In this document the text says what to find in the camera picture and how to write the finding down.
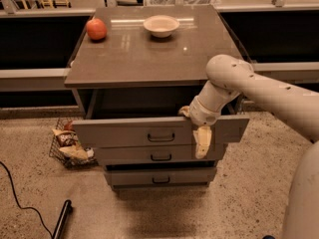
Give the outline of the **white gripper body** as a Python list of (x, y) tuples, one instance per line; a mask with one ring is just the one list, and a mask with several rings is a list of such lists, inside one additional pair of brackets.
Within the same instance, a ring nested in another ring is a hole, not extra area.
[(220, 113), (207, 109), (200, 101), (199, 96), (195, 96), (189, 105), (189, 118), (197, 126), (211, 126), (216, 123)]

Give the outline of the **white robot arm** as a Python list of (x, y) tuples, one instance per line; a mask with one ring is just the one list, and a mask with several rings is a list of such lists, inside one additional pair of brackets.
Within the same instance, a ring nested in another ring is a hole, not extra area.
[(251, 64), (217, 55), (206, 65), (207, 82), (179, 112), (195, 125), (195, 156), (206, 156), (211, 129), (227, 103), (245, 95), (308, 139), (291, 183), (282, 239), (319, 239), (319, 94), (258, 75)]

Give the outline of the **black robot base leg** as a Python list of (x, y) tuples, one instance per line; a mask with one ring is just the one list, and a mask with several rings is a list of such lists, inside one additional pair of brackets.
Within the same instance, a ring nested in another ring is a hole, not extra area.
[(66, 227), (67, 221), (71, 213), (73, 212), (72, 201), (67, 199), (60, 212), (56, 227), (53, 232), (52, 239), (62, 239), (63, 231)]

